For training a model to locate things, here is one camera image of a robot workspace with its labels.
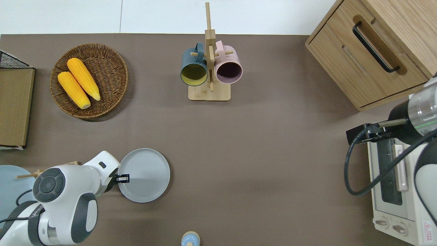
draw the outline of mug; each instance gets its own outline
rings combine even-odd
[[[218,57],[215,58],[215,77],[218,81],[225,84],[237,82],[243,74],[240,60],[238,59],[235,49],[229,45],[223,45],[222,41],[215,43],[217,46]],[[232,54],[226,55],[225,52],[232,51]]]
[[[192,52],[197,53],[197,56],[192,56]],[[207,71],[203,44],[198,42],[195,48],[187,49],[182,55],[180,78],[189,86],[198,86],[205,83],[208,78]]]

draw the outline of oven window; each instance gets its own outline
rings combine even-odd
[[[377,142],[379,172],[381,173],[395,158],[394,139],[381,140]],[[402,205],[402,193],[396,188],[395,169],[392,169],[381,180],[381,196],[386,203]]]

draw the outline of black wire rack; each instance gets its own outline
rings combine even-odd
[[[34,68],[26,64],[11,54],[0,50],[0,69],[1,68]]]

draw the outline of white floor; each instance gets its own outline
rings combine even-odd
[[[200,0],[0,0],[0,34],[203,34]],[[217,34],[309,35],[335,0],[209,0]]]

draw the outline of yellow corn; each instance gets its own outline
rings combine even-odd
[[[61,72],[58,74],[58,81],[64,88],[67,95],[81,109],[86,109],[91,106],[90,100],[70,72]]]
[[[84,91],[95,100],[100,101],[99,88],[85,64],[80,59],[71,58],[67,61],[67,66]]]

